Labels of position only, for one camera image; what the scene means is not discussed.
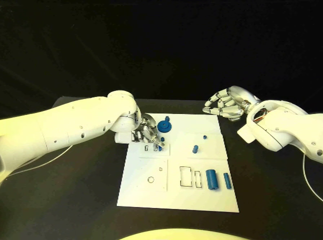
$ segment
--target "black cloth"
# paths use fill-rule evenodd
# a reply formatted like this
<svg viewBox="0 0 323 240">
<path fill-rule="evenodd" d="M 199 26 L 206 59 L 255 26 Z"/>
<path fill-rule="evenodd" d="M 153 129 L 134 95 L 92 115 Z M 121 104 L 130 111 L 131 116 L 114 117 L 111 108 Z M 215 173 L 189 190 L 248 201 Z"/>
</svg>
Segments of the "black cloth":
<svg viewBox="0 0 323 240">
<path fill-rule="evenodd" d="M 63 97 L 56 105 L 76 99 Z M 135 102 L 144 113 L 203 114 L 203 101 Z M 236 133 L 245 121 L 218 120 L 239 213 L 117 206 L 128 145 L 117 144 L 108 131 L 50 164 L 7 178 L 0 188 L 0 240 L 115 240 L 166 228 L 254 240 L 323 240 L 323 203 L 304 181 L 301 152 L 293 146 L 272 152 L 257 141 L 246 144 Z M 323 164 L 306 159 L 306 172 L 323 197 Z"/>
</svg>

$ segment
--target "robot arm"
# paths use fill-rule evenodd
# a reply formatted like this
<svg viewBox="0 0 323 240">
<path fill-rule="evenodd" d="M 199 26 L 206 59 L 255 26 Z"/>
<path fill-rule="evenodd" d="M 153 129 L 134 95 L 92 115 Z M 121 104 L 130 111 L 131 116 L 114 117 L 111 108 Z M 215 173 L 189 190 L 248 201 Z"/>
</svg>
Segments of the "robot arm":
<svg viewBox="0 0 323 240">
<path fill-rule="evenodd" d="M 210 108 L 216 100 L 218 108 Z M 262 146 L 275 152 L 291 144 L 310 159 L 323 163 L 323 113 L 307 114 L 287 101 L 261 101 L 238 86 L 219 91 L 205 103 L 202 110 L 231 121 L 239 120 L 246 113 L 246 124 L 236 133 L 248 143 L 257 139 Z"/>
<path fill-rule="evenodd" d="M 27 161 L 101 136 L 108 129 L 130 136 L 134 131 L 141 140 L 164 147 L 153 121 L 147 114 L 141 117 L 134 97 L 125 91 L 0 120 L 0 183 Z"/>
</svg>

